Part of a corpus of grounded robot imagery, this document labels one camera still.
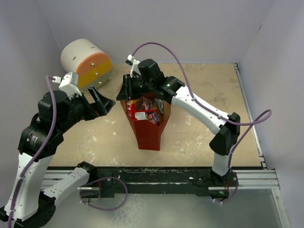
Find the snack package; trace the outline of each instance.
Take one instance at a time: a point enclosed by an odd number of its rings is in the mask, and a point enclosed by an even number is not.
[[[126,109],[135,121],[149,120],[157,126],[163,122],[163,116],[153,99],[142,96],[140,99],[126,101]]]

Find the wooden platform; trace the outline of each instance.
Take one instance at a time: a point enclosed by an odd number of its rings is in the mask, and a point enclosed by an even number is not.
[[[183,64],[194,93],[218,109],[236,112],[248,122],[244,99],[232,64]],[[165,76],[184,81],[177,64],[160,64]],[[126,64],[114,64],[112,79],[99,92],[113,100],[119,92]],[[119,102],[105,117],[81,121],[64,135],[50,166],[76,166],[87,161],[95,166],[212,166],[213,134],[197,119],[172,106],[162,134],[161,150],[137,148],[137,142]],[[236,149],[233,166],[260,166],[252,133]]]

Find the red container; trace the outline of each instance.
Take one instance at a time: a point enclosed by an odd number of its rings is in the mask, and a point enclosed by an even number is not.
[[[127,113],[125,101],[121,101],[124,113],[134,131],[138,143],[138,149],[159,151],[161,148],[161,136],[171,114],[171,105],[163,102],[163,122],[157,126],[149,120],[133,120]]]

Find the white cylindrical object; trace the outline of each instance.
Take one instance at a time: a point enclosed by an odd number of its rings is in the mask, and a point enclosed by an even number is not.
[[[78,39],[68,44],[62,51],[60,61],[66,72],[76,72],[78,66],[89,56],[102,52],[88,39]]]
[[[66,72],[79,75],[78,87],[82,91],[89,86],[99,87],[110,79],[110,57],[88,39],[78,39],[68,44],[60,60]]]

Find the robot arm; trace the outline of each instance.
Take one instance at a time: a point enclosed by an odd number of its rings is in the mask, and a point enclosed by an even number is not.
[[[176,105],[206,125],[215,137],[210,142],[214,151],[212,170],[219,176],[224,176],[229,170],[230,152],[238,140],[240,127],[211,114],[192,100],[188,88],[176,77],[165,77],[157,63],[152,59],[146,59],[137,65],[141,76],[134,78],[130,75],[123,76],[123,86],[117,96],[117,100],[138,99],[145,93],[153,93],[156,98],[165,100],[169,104]],[[209,109],[234,122],[240,122],[238,114],[227,113],[218,110],[203,99],[196,99]]]
[[[19,189],[16,197],[13,219],[15,227],[38,228],[45,225],[53,216],[56,206],[77,187],[88,182],[95,173],[95,168],[86,162],[58,184],[40,191],[47,167],[56,153],[57,147],[63,142],[63,134],[81,120],[93,120],[109,113],[115,101],[99,94],[93,87],[88,90],[94,99],[90,104],[77,88],[78,75],[67,73],[62,79],[54,77],[59,83],[58,91],[54,91],[57,120],[53,134],[46,147],[27,169],[20,187],[20,174],[28,162],[34,157],[44,142],[53,117],[53,105],[50,92],[46,93],[38,103],[39,112],[34,115],[30,126],[21,134],[19,150],[19,168],[12,194],[7,205],[0,209],[0,219],[8,220],[11,202],[15,189]]]

